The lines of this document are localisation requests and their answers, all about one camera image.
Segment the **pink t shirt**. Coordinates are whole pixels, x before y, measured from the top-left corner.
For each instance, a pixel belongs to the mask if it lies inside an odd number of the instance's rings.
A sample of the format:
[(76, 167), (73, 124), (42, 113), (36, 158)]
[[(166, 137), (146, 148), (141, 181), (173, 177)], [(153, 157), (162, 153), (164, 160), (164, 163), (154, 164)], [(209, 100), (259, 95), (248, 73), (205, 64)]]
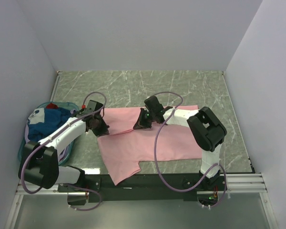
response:
[[(134, 130), (139, 113), (139, 107), (105, 109), (109, 135), (99, 137), (98, 146), (115, 185), (140, 172), (141, 161), (154, 160), (155, 135), (160, 125)], [(188, 127), (166, 125), (158, 137), (156, 154), (158, 161), (200, 159), (202, 150)]]

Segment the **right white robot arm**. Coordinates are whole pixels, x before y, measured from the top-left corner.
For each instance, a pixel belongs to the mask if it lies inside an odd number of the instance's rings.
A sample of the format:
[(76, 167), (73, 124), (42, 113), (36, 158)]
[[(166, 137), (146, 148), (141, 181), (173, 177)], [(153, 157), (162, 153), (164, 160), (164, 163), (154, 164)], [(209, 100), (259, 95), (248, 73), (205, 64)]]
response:
[(202, 149), (202, 163), (199, 171), (200, 186), (204, 190), (211, 190), (220, 176), (220, 150), (227, 130), (209, 107), (199, 110), (184, 110), (168, 106), (155, 113), (151, 108), (141, 108), (138, 120), (133, 126), (134, 130), (149, 129), (152, 123), (161, 126), (156, 133), (154, 141), (154, 161), (157, 172), (161, 178), (157, 162), (157, 140), (164, 125), (179, 125), (188, 127), (198, 146)]

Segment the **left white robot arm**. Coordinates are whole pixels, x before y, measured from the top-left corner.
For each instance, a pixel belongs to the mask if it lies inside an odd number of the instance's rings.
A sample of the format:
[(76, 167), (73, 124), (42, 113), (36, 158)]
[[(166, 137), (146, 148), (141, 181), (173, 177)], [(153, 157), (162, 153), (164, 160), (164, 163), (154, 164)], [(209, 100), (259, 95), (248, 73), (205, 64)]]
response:
[(109, 134), (109, 126), (103, 116), (92, 112), (81, 117), (70, 117), (48, 137), (38, 142), (28, 142), (24, 147), (19, 169), (23, 189), (29, 194), (35, 194), (42, 188), (69, 184), (74, 191), (82, 191), (86, 185), (85, 172), (76, 167), (60, 166), (58, 155), (89, 130), (92, 130), (96, 137)]

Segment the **lavender t shirt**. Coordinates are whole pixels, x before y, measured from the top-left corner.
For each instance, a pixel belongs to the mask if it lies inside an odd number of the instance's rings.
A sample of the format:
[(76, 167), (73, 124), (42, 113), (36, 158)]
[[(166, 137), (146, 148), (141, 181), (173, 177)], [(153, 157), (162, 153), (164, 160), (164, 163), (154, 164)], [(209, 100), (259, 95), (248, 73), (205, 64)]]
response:
[[(22, 153), (23, 153), (23, 149), (26, 145), (27, 142), (29, 142), (28, 139), (28, 133), (29, 133), (29, 128), (28, 125), (25, 126), (25, 132), (24, 132), (24, 138), (21, 142), (19, 151), (18, 151), (18, 160), (21, 161), (22, 158)], [(72, 146), (73, 146), (73, 142), (71, 142), (58, 156), (58, 161), (59, 164), (64, 164), (65, 161), (69, 158), (71, 150), (72, 150)]]

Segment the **red garment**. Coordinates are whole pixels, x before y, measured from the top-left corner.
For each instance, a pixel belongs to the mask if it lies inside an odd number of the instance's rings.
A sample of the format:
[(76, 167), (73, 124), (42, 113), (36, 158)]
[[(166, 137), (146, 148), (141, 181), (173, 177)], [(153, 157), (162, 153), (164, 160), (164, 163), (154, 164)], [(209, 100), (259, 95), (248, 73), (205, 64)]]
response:
[(49, 103), (47, 106), (46, 106), (47, 109), (58, 109), (59, 107), (54, 104), (54, 103)]

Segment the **blue printed t shirt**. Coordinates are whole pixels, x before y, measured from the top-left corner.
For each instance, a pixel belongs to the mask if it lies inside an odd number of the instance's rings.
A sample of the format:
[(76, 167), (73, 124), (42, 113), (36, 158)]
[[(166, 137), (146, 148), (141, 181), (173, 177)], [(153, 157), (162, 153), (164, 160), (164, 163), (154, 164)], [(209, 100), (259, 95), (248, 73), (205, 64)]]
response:
[(70, 110), (60, 107), (35, 109), (27, 120), (27, 139), (34, 142), (40, 141), (64, 125), (70, 116)]

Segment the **black base beam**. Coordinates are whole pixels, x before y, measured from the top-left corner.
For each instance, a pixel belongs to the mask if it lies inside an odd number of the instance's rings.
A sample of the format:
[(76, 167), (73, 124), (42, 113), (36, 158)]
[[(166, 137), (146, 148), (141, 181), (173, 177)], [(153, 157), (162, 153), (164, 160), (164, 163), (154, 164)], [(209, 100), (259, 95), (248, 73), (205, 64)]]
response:
[(200, 173), (164, 174), (165, 181), (177, 191), (168, 188), (158, 174), (133, 175), (115, 185), (109, 175), (87, 175), (79, 185), (60, 185), (58, 192), (75, 193), (68, 196), (70, 205), (83, 205), (103, 201), (130, 200), (175, 200), (201, 201), (213, 206), (218, 201), (218, 193), (226, 191), (224, 176), (203, 178)]

